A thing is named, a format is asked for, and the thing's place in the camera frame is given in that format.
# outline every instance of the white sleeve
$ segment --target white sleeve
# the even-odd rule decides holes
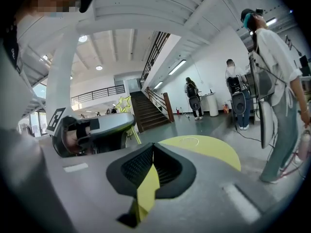
[[[290,82],[301,76],[302,73],[296,68],[294,59],[286,43],[274,32],[263,38],[269,52],[273,55],[283,74],[285,82]]]

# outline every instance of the metal railing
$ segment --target metal railing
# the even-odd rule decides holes
[[[73,97],[70,99],[70,104],[71,106],[74,106],[75,104],[95,100],[95,99],[100,99],[103,97],[108,97],[112,95],[116,95],[119,93],[124,93],[124,85],[117,85],[117,86],[112,86],[112,87],[107,87],[104,89],[99,89],[96,91],[91,91],[91,92],[86,92],[84,94],[78,95],[76,97]]]
[[[141,86],[144,85],[152,66],[154,65],[158,55],[160,54],[160,52],[161,52],[166,40],[169,38],[169,36],[170,36],[169,33],[164,33],[164,32],[159,32],[157,34],[154,45],[152,46],[148,60],[146,62],[144,71],[142,72],[142,75],[140,78]]]

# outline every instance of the white column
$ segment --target white column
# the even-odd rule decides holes
[[[79,34],[75,26],[68,26],[55,51],[49,71],[46,92],[48,122],[55,110],[59,108],[66,108],[65,113],[61,117],[67,115],[76,117],[70,106],[70,76],[78,40]]]

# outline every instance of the black mesh vent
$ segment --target black mesh vent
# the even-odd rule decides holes
[[[160,186],[164,186],[179,176],[182,166],[176,159],[157,148],[154,148],[154,153],[154,165],[158,173]]]
[[[145,179],[152,166],[153,151],[152,147],[121,166],[122,174],[132,182],[137,188]]]

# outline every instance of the staircase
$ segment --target staircase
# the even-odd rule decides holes
[[[130,95],[132,102],[134,101],[136,104],[133,108],[134,113],[143,131],[170,123],[167,117],[141,91],[132,92]]]

